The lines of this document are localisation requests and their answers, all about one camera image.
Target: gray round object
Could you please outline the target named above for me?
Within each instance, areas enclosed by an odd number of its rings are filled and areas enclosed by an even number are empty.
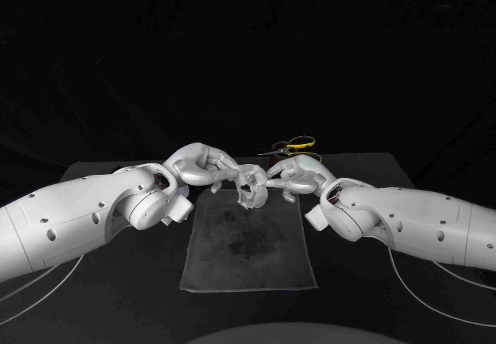
[[[188,344],[406,344],[377,333],[311,322],[275,322],[233,328]]]

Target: screw hole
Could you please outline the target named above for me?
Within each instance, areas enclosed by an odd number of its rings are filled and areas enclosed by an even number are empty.
[[[100,224],[100,222],[102,222],[102,215],[99,213],[93,213],[92,219],[93,219],[93,222],[96,224]]]
[[[50,229],[50,231],[47,232],[47,237],[50,238],[50,241],[54,241],[57,239],[57,232]]]

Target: gray cloth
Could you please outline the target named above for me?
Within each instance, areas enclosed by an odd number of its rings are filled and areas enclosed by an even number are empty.
[[[269,191],[265,207],[244,209],[239,192],[204,191],[181,289],[247,292],[319,288],[305,243],[301,200]]]

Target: black background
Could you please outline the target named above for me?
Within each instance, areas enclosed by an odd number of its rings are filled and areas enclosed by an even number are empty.
[[[4,204],[77,161],[167,160],[197,141],[250,156],[314,135],[496,207],[489,1],[2,6]]]

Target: table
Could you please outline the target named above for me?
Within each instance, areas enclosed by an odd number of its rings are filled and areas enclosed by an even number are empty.
[[[270,167],[267,157],[237,161]],[[151,162],[164,161],[79,162],[63,181],[112,173],[116,166]],[[340,178],[360,179],[377,187],[415,188],[389,153],[325,155],[324,164]],[[226,181],[224,187],[236,188],[236,184]],[[301,195],[301,201],[303,216],[318,198]],[[187,343],[243,325],[289,321],[344,325],[407,343],[495,341],[496,329],[438,315],[412,297],[380,241],[364,238],[348,242],[329,227],[318,232],[306,219],[305,235],[319,289],[210,294],[181,291],[194,215],[195,210],[182,224],[159,223],[145,231],[126,229],[105,247],[89,253],[55,293],[4,325],[0,342]],[[403,278],[426,302],[459,317],[482,322],[495,319],[496,323],[496,299],[489,290],[455,279],[432,262],[399,252],[394,257]],[[0,320],[51,291],[74,264],[76,260],[63,264],[19,298],[6,301],[9,309],[0,308]],[[451,268],[478,280],[474,269]],[[18,277],[14,283],[22,285],[35,275]]]

